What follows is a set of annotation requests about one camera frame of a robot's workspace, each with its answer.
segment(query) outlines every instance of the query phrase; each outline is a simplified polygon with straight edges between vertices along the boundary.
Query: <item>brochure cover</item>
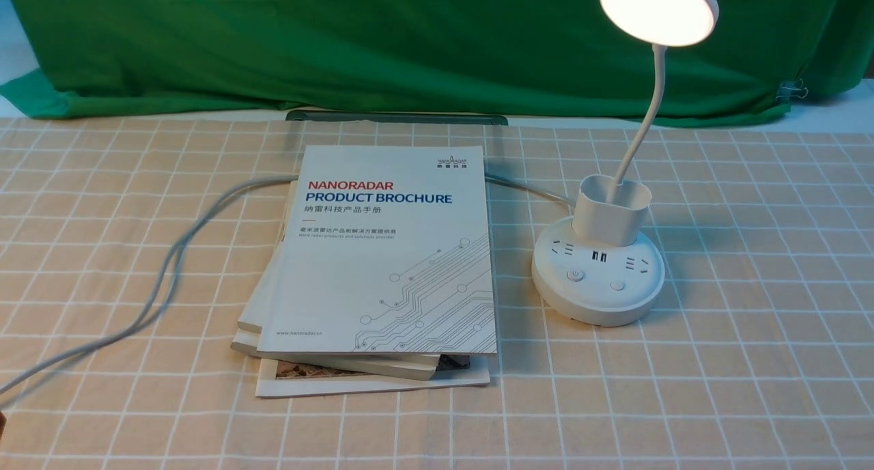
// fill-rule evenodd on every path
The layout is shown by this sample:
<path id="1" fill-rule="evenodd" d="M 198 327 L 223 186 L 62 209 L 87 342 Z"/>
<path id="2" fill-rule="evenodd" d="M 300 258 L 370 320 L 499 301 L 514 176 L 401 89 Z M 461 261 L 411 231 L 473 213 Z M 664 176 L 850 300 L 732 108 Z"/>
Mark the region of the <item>brochure cover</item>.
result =
<path id="1" fill-rule="evenodd" d="M 307 146 L 262 353 L 496 354 L 481 147 Z"/>
<path id="2" fill-rule="evenodd" d="M 270 258 L 270 262 L 266 270 L 260 277 L 258 284 L 249 297 L 249 302 L 246 302 L 246 307 L 240 314 L 237 320 L 238 332 L 231 343 L 231 348 L 243 352 L 243 354 L 253 355 L 258 357 L 258 339 L 262 332 L 262 325 L 266 321 L 266 316 L 270 314 L 270 302 L 274 300 L 272 293 L 276 289 L 276 282 L 280 280 L 277 276 L 277 271 L 281 265 L 281 242 L 285 239 L 285 230 L 287 229 L 286 221 L 290 217 L 291 204 L 294 203 L 294 194 L 297 190 L 297 182 L 291 182 L 288 187 L 288 196 L 285 203 L 285 212 L 283 214 L 281 229 L 276 243 L 274 254 Z M 302 359 L 303 355 L 293 355 L 284 352 L 282 355 L 275 356 L 276 359 Z M 384 374 L 387 366 L 393 366 L 392 361 L 403 361 L 396 364 L 397 366 L 413 367 L 407 372 L 413 374 L 416 379 L 425 376 L 422 370 L 430 370 L 434 373 L 434 368 L 437 366 L 440 355 L 437 354 L 409 354 L 409 352 L 400 352 L 399 354 L 380 354 L 380 355 L 309 355 L 310 363 L 318 364 L 328 368 L 339 368 L 345 366 L 347 370 L 362 371 L 365 373 Z"/>

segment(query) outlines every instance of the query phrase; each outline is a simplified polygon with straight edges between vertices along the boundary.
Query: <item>round button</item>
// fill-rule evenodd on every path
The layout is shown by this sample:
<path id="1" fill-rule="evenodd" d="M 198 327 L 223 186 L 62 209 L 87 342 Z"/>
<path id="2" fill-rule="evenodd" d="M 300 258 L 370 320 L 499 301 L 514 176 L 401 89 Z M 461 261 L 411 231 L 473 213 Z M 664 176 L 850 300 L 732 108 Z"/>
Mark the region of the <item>round button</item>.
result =
<path id="1" fill-rule="evenodd" d="M 574 268 L 573 270 L 567 271 L 567 278 L 574 282 L 580 282 L 581 280 L 586 278 L 586 273 L 576 270 L 576 268 Z"/>

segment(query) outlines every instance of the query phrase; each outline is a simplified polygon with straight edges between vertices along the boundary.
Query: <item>gray cable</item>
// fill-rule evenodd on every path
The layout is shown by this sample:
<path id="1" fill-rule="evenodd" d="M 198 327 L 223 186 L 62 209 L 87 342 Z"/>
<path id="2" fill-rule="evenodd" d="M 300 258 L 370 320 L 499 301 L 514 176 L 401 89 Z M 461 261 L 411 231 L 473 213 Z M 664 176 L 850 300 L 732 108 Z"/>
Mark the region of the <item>gray cable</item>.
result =
<path id="1" fill-rule="evenodd" d="M 169 251 L 165 256 L 165 260 L 163 260 L 161 267 L 158 269 L 155 284 L 152 286 L 151 292 L 149 293 L 149 296 L 146 298 L 143 304 L 143 310 L 140 311 L 139 316 L 137 316 L 137 319 L 134 320 L 133 323 L 131 323 L 127 328 L 121 330 L 121 332 L 113 333 L 101 339 L 93 340 L 92 342 L 76 346 L 76 348 L 72 348 L 66 352 L 61 352 L 58 355 L 46 359 L 46 361 L 38 363 L 32 368 L 29 368 L 25 372 L 12 378 L 12 380 L 0 387 L 0 395 L 9 392 L 13 388 L 15 388 L 15 386 L 24 383 L 31 377 L 37 376 L 37 374 L 47 370 L 47 368 L 50 368 L 59 362 L 66 361 L 62 367 L 75 364 L 85 356 L 91 355 L 101 348 L 112 345 L 119 340 L 126 339 L 131 335 L 140 333 L 142 330 L 148 328 L 151 324 L 155 323 L 167 311 L 173 301 L 173 296 L 175 296 L 175 291 L 177 290 L 179 279 L 182 276 L 182 265 L 185 258 L 185 251 L 188 249 L 188 244 L 191 242 L 192 239 L 194 239 L 194 235 L 197 234 L 199 230 L 203 228 L 203 226 L 206 226 L 209 221 L 215 218 L 215 216 L 218 215 L 222 210 L 227 208 L 227 206 L 230 205 L 238 196 L 240 196 L 241 193 L 249 192 L 250 190 L 263 186 L 287 184 L 295 180 L 297 180 L 297 175 L 257 178 L 256 180 L 249 180 L 244 181 L 240 184 L 235 184 L 235 186 L 222 193 L 221 196 L 219 196 L 218 199 L 216 199 L 215 202 L 212 203 L 209 209 L 206 209 L 206 212 L 204 212 L 203 215 L 201 215 L 194 222 L 193 226 L 189 227 L 185 231 L 185 233 L 179 236 L 179 238 L 173 243 L 171 248 L 169 248 Z M 566 196 L 550 192 L 549 190 L 539 189 L 527 183 L 510 180 L 509 178 L 498 176 L 496 174 L 489 174 L 489 172 L 487 172 L 486 174 L 486 180 L 491 183 L 502 184 L 503 186 L 528 190 L 529 192 L 543 195 L 544 197 L 547 197 L 549 199 L 556 199 L 559 202 L 565 203 L 571 207 L 574 206 L 574 201 L 567 198 Z M 155 314 L 152 314 L 149 318 L 146 318 L 147 315 L 149 315 L 152 306 L 155 305 L 155 300 L 157 299 L 157 295 L 159 290 L 161 289 L 163 280 L 165 280 L 167 270 L 169 266 L 171 266 L 171 262 L 173 262 L 173 268 L 171 270 L 171 282 L 169 282 L 169 287 L 167 289 L 165 299 L 163 299 L 161 305 L 158 306 Z M 18 399 L 22 398 L 24 395 L 26 394 L 22 393 L 18 396 L 15 396 L 15 398 L 12 398 L 12 400 L 0 402 L 0 411 L 9 408 L 10 405 L 12 405 Z"/>

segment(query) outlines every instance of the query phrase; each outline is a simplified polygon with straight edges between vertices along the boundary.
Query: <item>green cloth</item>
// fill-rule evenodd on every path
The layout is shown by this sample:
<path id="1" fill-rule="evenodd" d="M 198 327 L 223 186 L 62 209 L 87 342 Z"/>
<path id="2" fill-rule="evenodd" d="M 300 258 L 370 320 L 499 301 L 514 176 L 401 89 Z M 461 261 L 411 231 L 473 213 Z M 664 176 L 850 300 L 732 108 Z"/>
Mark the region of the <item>green cloth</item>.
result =
<path id="1" fill-rule="evenodd" d="M 41 69 L 0 94 L 32 118 L 307 105 L 639 118 L 653 84 L 651 49 L 598 0 L 12 3 Z M 712 37 L 668 50 L 660 124 L 778 118 L 781 82 L 839 92 L 861 77 L 843 66 L 874 47 L 872 0 L 719 3 Z"/>

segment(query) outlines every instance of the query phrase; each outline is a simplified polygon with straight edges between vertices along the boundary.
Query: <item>book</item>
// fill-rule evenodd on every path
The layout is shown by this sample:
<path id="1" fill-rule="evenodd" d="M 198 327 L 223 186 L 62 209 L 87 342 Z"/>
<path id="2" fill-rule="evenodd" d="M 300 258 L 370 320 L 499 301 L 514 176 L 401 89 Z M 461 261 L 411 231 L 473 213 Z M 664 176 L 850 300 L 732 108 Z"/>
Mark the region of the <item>book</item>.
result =
<path id="1" fill-rule="evenodd" d="M 296 187 L 297 182 L 293 182 L 288 188 L 284 215 L 290 214 L 290 205 L 294 202 Z M 284 236 L 285 226 L 281 225 L 281 232 L 277 237 L 277 246 L 274 254 L 271 256 L 268 267 L 266 267 L 262 277 L 259 278 L 258 284 L 256 284 L 252 295 L 249 297 L 249 301 L 246 302 L 246 306 L 244 306 L 243 312 L 241 312 L 238 318 L 238 330 L 234 340 L 231 342 L 231 349 L 242 354 L 263 357 L 257 350 L 259 334 L 262 332 L 262 325 L 264 324 L 266 314 L 269 312 L 269 304 L 272 301 L 272 292 L 274 292 L 275 284 L 281 279 L 278 274 L 278 262 L 281 261 L 282 246 L 280 245 Z M 427 380 L 433 376 L 437 363 L 440 360 L 439 355 L 416 354 L 296 356 L 278 352 L 271 357 L 282 361 L 316 364 L 325 368 L 340 368 L 340 370 L 354 370 L 363 373 L 380 374 L 381 376 L 396 376 L 415 380 Z"/>
<path id="2" fill-rule="evenodd" d="M 266 357 L 496 354 L 481 147 L 307 146 L 280 246 Z"/>
<path id="3" fill-rule="evenodd" d="M 255 396 L 294 398 L 294 396 L 475 386 L 489 384 L 489 382 L 489 361 L 483 356 L 440 356 L 437 373 L 428 381 L 262 359 Z"/>
<path id="4" fill-rule="evenodd" d="M 231 342 L 231 349 L 241 354 L 262 357 L 258 352 L 258 338 L 258 333 L 237 330 L 237 334 L 234 335 L 234 340 Z M 312 364 L 321 368 L 425 381 L 434 376 L 440 355 L 429 356 L 424 361 L 419 361 L 419 358 L 407 360 L 384 355 L 306 355 L 278 352 L 272 355 L 271 359 L 297 364 Z"/>

